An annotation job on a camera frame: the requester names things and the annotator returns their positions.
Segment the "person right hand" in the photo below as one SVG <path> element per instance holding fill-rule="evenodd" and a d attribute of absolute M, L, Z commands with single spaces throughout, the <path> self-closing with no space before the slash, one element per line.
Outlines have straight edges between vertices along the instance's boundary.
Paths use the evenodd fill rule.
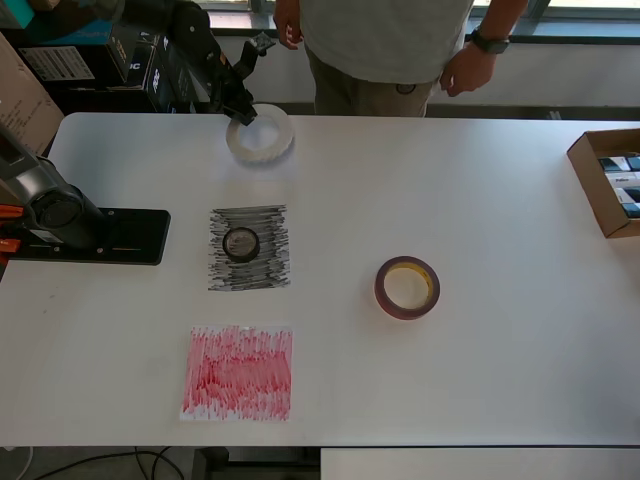
<path fill-rule="evenodd" d="M 277 3 L 273 19 L 280 43 L 289 50 L 297 50 L 304 39 L 300 25 L 299 5 Z"/>

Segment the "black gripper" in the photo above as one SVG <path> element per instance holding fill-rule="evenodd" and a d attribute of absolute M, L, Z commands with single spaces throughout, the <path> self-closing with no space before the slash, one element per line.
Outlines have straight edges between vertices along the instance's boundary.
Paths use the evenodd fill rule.
<path fill-rule="evenodd" d="M 208 73 L 210 105 L 213 112 L 223 113 L 241 125 L 250 125 L 257 117 L 253 96 L 247 90 L 240 74 L 235 70 Z"/>

